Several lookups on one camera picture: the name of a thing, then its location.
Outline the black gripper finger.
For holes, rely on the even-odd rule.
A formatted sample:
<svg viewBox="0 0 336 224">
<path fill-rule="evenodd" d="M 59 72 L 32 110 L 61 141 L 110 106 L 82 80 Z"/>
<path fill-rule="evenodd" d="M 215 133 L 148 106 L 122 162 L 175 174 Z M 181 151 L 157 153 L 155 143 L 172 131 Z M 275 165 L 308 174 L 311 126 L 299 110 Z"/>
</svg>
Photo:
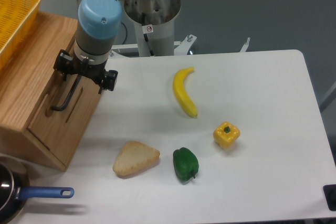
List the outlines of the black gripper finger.
<svg viewBox="0 0 336 224">
<path fill-rule="evenodd" d="M 116 70 L 104 70 L 98 82 L 100 87 L 98 93 L 101 94 L 104 90 L 113 91 L 117 82 L 117 77 L 118 72 Z"/>
<path fill-rule="evenodd" d="M 61 49 L 56 57 L 53 68 L 60 72 L 64 79 L 67 78 L 67 75 L 72 75 L 74 73 L 73 58 L 69 52 Z"/>
</svg>

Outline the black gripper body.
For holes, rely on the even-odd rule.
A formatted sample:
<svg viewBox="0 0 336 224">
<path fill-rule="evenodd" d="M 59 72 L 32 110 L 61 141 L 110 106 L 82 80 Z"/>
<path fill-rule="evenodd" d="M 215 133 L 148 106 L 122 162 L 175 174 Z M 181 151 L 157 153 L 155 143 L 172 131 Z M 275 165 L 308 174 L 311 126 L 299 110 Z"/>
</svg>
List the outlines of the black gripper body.
<svg viewBox="0 0 336 224">
<path fill-rule="evenodd" d="M 77 56 L 72 58 L 70 63 L 71 73 L 76 75 L 76 81 L 80 81 L 82 77 L 91 79 L 93 82 L 105 82 L 107 60 L 96 64 L 90 58 L 80 60 Z"/>
</svg>

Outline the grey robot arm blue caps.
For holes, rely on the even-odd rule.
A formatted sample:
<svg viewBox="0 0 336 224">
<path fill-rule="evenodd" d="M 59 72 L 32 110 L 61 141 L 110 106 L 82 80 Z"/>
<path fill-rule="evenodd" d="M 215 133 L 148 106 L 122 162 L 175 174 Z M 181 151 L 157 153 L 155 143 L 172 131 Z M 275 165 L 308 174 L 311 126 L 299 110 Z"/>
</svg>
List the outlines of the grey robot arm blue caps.
<svg viewBox="0 0 336 224">
<path fill-rule="evenodd" d="M 118 76 L 105 65 L 122 23 L 121 0 L 77 0 L 78 23 L 74 55 L 61 50 L 54 69 L 67 76 L 77 74 L 91 79 L 100 90 L 112 91 Z"/>
</svg>

